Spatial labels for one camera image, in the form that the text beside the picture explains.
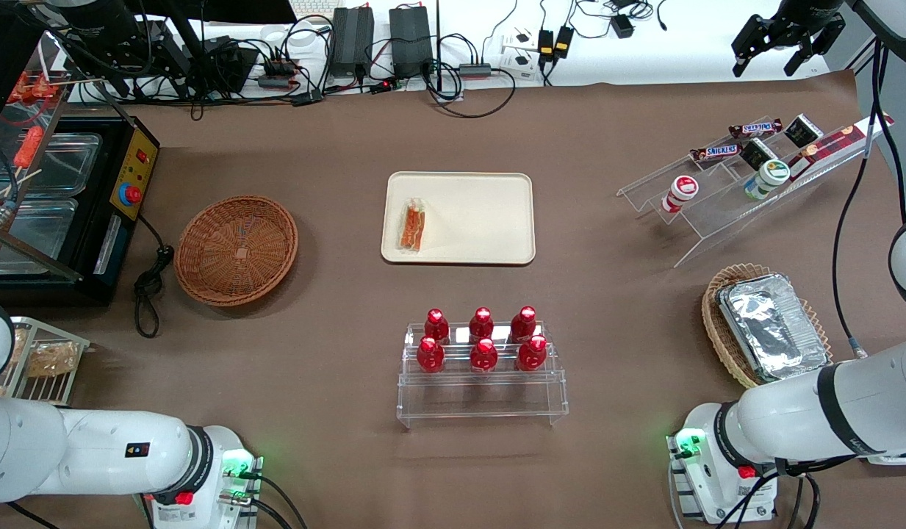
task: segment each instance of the control panel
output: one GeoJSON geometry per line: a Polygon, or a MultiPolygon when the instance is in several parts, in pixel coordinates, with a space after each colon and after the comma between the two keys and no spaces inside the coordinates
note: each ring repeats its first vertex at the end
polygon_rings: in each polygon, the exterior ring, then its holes
{"type": "Polygon", "coordinates": [[[116,178],[109,201],[132,220],[140,214],[149,177],[158,157],[158,148],[139,129],[133,130],[120,175],[116,178]]]}

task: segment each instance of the white table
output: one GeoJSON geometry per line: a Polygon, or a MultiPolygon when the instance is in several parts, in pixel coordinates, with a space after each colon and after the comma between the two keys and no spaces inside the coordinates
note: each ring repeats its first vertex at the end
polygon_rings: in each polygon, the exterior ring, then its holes
{"type": "MultiPolygon", "coordinates": [[[[546,29],[557,33],[566,19],[571,1],[544,0],[544,7],[547,9],[547,23],[544,25],[546,29]]],[[[399,0],[370,2],[375,11],[375,41],[391,36],[388,10],[396,6],[397,2],[399,0]]],[[[654,6],[658,4],[657,0],[650,0],[650,3],[654,6]]],[[[489,36],[492,27],[502,20],[513,4],[513,0],[442,0],[440,32],[443,35],[462,33],[481,50],[483,39],[489,36]]],[[[647,21],[634,21],[635,31],[630,39],[618,39],[611,29],[600,39],[574,37],[569,56],[557,64],[554,73],[550,75],[550,81],[556,86],[583,86],[594,83],[716,83],[802,79],[828,73],[829,68],[823,58],[813,57],[802,65],[795,75],[786,77],[783,67],[794,51],[786,49],[769,51],[754,58],[744,76],[739,79],[734,77],[731,69],[735,61],[730,44],[751,14],[772,16],[778,4],[779,0],[668,0],[661,13],[668,31],[662,31],[657,18],[653,16],[647,21]]],[[[431,33],[435,33],[435,0],[427,0],[425,5],[429,12],[431,33]]],[[[348,2],[348,6],[353,6],[351,1],[348,2]]],[[[608,10],[597,2],[584,2],[581,7],[590,13],[608,13],[608,10]]],[[[515,33],[516,28],[536,33],[541,26],[542,15],[537,0],[519,0],[512,16],[499,27],[495,36],[487,41],[486,62],[492,67],[499,66],[502,59],[503,35],[515,33]]],[[[606,31],[608,24],[608,21],[587,17],[579,12],[572,21],[577,30],[585,35],[600,35],[606,31]]],[[[192,21],[192,26],[198,31],[197,21],[192,21]]],[[[228,35],[235,39],[259,39],[262,28],[264,27],[205,24],[204,34],[205,37],[228,35]]],[[[177,31],[173,33],[175,39],[181,41],[177,31]]],[[[379,49],[380,44],[373,46],[375,51],[372,54],[376,54],[379,49]]],[[[291,48],[290,51],[292,58],[298,58],[302,66],[311,71],[314,81],[318,83],[318,76],[321,75],[324,65],[322,40],[316,39],[305,48],[291,48]]],[[[453,66],[469,61],[465,43],[461,40],[444,40],[442,60],[453,66]]],[[[389,67],[391,64],[389,48],[379,58],[378,64],[389,67]]],[[[259,73],[260,69],[255,69],[251,76],[255,77],[259,73]]],[[[378,76],[387,74],[385,70],[376,66],[373,67],[373,73],[378,76]]],[[[157,83],[150,84],[147,91],[156,85],[157,83]]],[[[502,75],[465,82],[467,90],[508,86],[510,80],[502,75]]],[[[541,86],[540,75],[533,81],[519,80],[519,86],[541,86]]],[[[423,90],[423,81],[412,80],[403,90],[423,90]]],[[[345,94],[350,93],[358,91],[345,91],[345,94]]],[[[260,97],[278,93],[262,90],[256,86],[255,81],[248,81],[243,94],[248,97],[260,97]]],[[[76,90],[72,101],[79,101],[76,90]]]]}

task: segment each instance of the foil-covered container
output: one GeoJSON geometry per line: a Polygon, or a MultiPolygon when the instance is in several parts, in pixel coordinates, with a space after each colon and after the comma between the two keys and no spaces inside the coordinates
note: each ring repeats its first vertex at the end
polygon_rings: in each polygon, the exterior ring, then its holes
{"type": "Polygon", "coordinates": [[[726,285],[717,298],[749,365],[763,381],[779,381],[832,364],[784,275],[726,285]]]}

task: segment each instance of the brown tabletop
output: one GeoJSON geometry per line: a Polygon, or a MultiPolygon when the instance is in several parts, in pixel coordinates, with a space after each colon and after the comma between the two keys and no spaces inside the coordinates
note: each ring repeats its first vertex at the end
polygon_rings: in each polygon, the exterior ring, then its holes
{"type": "MultiPolygon", "coordinates": [[[[479,111],[505,94],[470,91],[461,105],[479,111]]],[[[640,217],[615,193],[720,137],[728,124],[801,112],[825,130],[853,123],[860,115],[852,75],[530,88],[483,120],[440,114],[427,97],[208,109],[200,123],[183,109],[133,108],[164,146],[143,211],[167,241],[177,244],[208,204],[261,194],[295,216],[298,260],[268,299],[235,311],[191,301],[168,271],[156,299],[162,334],[143,339],[133,331],[130,287],[150,267],[154,241],[139,228],[109,309],[26,313],[99,345],[83,358],[73,404],[234,429],[267,456],[265,472],[312,529],[670,529],[664,435],[694,406],[742,391],[701,322],[699,299],[718,270],[758,262],[788,274],[818,312],[835,358],[849,358],[830,267],[856,162],[829,175],[807,201],[678,269],[672,265],[691,239],[654,213],[640,217]],[[537,257],[527,267],[383,261],[384,194],[399,170],[527,174],[537,257]],[[395,418],[406,324],[433,306],[464,319],[487,305],[504,319],[527,303],[561,351],[570,415],[553,428],[514,418],[406,432],[395,418]]],[[[875,153],[846,225],[840,274],[850,327],[872,352],[906,340],[906,305],[887,272],[897,228],[896,187],[875,153]]],[[[819,527],[906,527],[906,469],[850,462],[818,480],[819,527]]],[[[785,527],[794,485],[780,489],[779,519],[756,526],[785,527]]],[[[267,499],[284,507],[270,493],[267,499]]],[[[145,523],[127,497],[21,503],[65,529],[145,523]]],[[[3,527],[34,525],[0,505],[3,527]]]]}

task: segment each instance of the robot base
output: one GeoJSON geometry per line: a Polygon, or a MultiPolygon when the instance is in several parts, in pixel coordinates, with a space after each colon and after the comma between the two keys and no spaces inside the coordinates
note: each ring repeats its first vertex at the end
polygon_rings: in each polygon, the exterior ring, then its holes
{"type": "MultiPolygon", "coordinates": [[[[685,449],[695,452],[691,458],[678,459],[674,465],[675,468],[678,462],[684,465],[691,493],[705,522],[712,525],[720,523],[730,509],[744,499],[758,479],[741,478],[737,469],[727,462],[718,448],[714,438],[714,420],[720,408],[719,404],[708,403],[692,409],[685,419],[684,428],[673,438],[668,438],[672,458],[685,449]]],[[[764,522],[772,519],[775,499],[776,481],[772,480],[762,486],[749,500],[744,521],[764,522]]],[[[739,512],[739,510],[735,512],[728,522],[737,522],[739,512]]]]}
{"type": "Polygon", "coordinates": [[[247,490],[247,480],[225,475],[229,469],[255,470],[254,455],[244,449],[234,432],[224,426],[205,426],[214,443],[211,470],[204,485],[195,492],[189,505],[161,505],[151,502],[151,515],[156,529],[234,529],[240,518],[240,506],[217,501],[221,490],[247,490]]]}

